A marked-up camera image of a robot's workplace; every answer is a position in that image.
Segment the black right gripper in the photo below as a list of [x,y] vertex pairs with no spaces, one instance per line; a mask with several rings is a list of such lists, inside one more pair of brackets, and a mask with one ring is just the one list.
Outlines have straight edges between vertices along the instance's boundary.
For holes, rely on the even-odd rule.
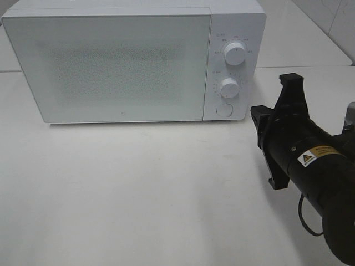
[[330,134],[310,120],[304,78],[297,73],[279,76],[282,91],[275,107],[251,107],[251,117],[257,132],[257,145],[263,151],[274,190],[288,187],[288,167],[306,150],[330,143]]

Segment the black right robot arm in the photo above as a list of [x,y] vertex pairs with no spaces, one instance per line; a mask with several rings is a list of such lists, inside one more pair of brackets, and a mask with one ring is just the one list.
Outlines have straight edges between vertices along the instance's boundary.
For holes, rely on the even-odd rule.
[[251,116],[275,190],[294,183],[322,218],[322,235],[344,264],[354,264],[354,104],[341,134],[330,135],[309,116],[303,77],[279,77],[273,108],[253,106]]

